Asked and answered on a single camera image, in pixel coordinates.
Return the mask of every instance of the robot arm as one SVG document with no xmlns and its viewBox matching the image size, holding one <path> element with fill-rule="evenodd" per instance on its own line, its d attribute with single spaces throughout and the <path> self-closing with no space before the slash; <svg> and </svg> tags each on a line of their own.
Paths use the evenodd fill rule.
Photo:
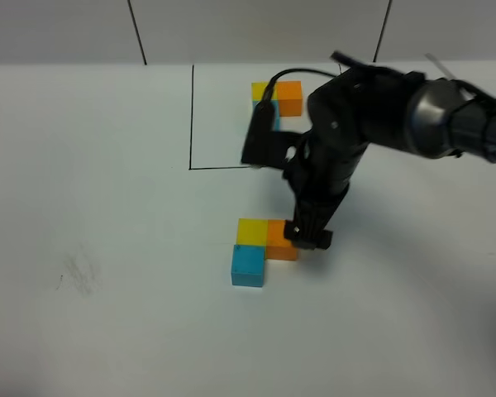
<svg viewBox="0 0 496 397">
<path fill-rule="evenodd" d="M 496 162 L 496 98 L 466 82 L 426 80 L 422 73 L 365 65 L 340 53 L 332 57 L 349 69 L 309 96 L 312 129 L 272 131 L 272 79 L 242 153 L 244 164 L 284 172 L 296 199 L 284 236 L 295 246 L 331 245 L 325 227 L 370 143 L 432 159 L 466 151 Z M 286 160 L 290 146 L 296 154 Z"/>
</svg>

